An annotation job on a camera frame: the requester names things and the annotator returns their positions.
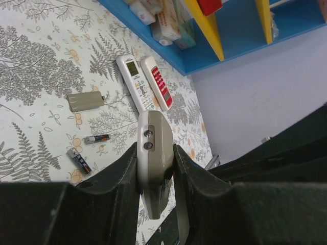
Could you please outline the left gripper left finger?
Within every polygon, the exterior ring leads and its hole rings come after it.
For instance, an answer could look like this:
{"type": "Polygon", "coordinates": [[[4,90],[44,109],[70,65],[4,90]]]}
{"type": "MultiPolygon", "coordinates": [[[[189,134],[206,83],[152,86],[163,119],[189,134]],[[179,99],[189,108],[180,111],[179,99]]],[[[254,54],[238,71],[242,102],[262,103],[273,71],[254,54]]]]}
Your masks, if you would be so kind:
{"type": "Polygon", "coordinates": [[[73,186],[1,184],[1,244],[135,244],[139,208],[136,145],[73,186]]]}

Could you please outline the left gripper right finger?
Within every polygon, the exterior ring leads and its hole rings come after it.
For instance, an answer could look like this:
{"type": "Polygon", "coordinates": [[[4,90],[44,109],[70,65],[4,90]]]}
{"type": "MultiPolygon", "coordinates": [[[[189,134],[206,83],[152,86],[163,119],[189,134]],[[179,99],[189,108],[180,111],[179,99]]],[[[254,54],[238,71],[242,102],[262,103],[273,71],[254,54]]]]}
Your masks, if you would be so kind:
{"type": "Polygon", "coordinates": [[[181,244],[326,244],[321,161],[254,182],[229,184],[174,146],[181,244]]]}

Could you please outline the grey remote control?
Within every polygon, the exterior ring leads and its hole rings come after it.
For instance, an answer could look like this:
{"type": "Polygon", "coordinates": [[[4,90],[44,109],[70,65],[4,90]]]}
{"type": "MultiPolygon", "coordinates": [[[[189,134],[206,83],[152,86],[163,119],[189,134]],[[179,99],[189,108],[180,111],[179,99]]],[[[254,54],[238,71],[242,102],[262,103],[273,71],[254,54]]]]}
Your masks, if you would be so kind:
{"type": "Polygon", "coordinates": [[[173,175],[173,134],[159,111],[138,118],[137,181],[149,219],[160,219],[169,201],[173,175]]]}

